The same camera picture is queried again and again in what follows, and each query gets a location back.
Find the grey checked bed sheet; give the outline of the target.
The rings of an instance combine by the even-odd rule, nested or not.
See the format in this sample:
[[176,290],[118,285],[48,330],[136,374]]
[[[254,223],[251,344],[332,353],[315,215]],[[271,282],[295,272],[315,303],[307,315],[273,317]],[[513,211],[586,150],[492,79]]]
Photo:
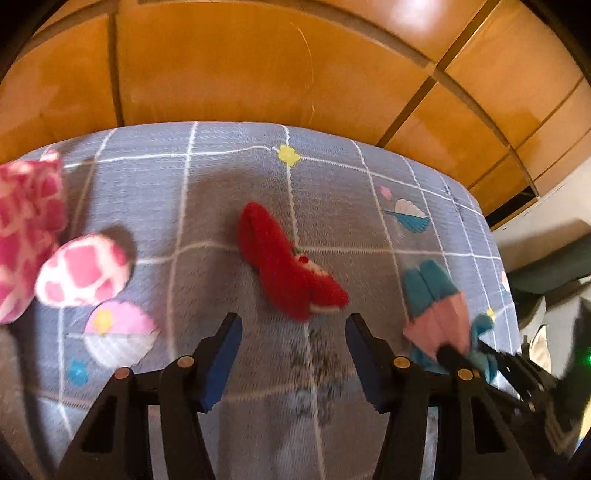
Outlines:
[[399,276],[445,267],[472,315],[493,312],[487,342],[519,346],[495,239],[474,197],[416,161],[281,125],[164,123],[58,144],[72,236],[101,232],[134,268],[121,299],[157,336],[134,344],[82,337],[90,312],[32,304],[10,326],[22,372],[25,464],[50,477],[113,369],[160,369],[214,334],[229,312],[242,344],[221,402],[201,417],[220,479],[367,479],[387,419],[363,398],[345,313],[300,324],[266,299],[238,251],[238,219],[266,207],[298,250],[342,284],[348,311],[402,352]]

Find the red sock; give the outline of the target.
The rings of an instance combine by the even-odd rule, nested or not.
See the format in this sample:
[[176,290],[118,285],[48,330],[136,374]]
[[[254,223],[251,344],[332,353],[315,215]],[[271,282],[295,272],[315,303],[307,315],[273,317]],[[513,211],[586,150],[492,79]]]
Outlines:
[[307,322],[315,313],[339,312],[349,304],[341,284],[308,255],[297,251],[263,205],[249,202],[238,222],[238,246],[266,298],[284,315]]

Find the pink white giraffe plush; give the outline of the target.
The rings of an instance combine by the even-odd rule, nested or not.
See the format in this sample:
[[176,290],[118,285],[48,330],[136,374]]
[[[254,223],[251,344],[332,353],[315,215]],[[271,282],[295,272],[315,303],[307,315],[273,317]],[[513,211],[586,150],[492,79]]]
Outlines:
[[114,298],[131,275],[124,250],[102,234],[64,245],[68,225],[63,162],[56,151],[1,166],[1,323],[33,299],[54,308],[95,306]]

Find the blue plush doll pink dress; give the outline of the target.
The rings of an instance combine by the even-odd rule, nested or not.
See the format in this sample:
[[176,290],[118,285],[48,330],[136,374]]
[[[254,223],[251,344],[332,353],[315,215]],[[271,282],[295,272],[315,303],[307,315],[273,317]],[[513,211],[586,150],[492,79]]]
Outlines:
[[478,367],[489,383],[493,382],[497,361],[481,350],[479,341],[494,330],[494,319],[488,314],[470,318],[465,294],[434,260],[405,270],[402,280],[410,315],[403,334],[413,344],[411,359],[427,371],[445,374],[437,351],[449,344]]

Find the wooden wardrobe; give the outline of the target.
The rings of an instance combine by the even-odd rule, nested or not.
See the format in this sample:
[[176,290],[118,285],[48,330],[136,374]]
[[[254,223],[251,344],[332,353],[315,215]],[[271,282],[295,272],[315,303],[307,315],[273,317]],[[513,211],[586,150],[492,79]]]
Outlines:
[[588,159],[590,77],[522,1],[68,1],[1,71],[3,161],[189,120],[359,140],[492,213]]

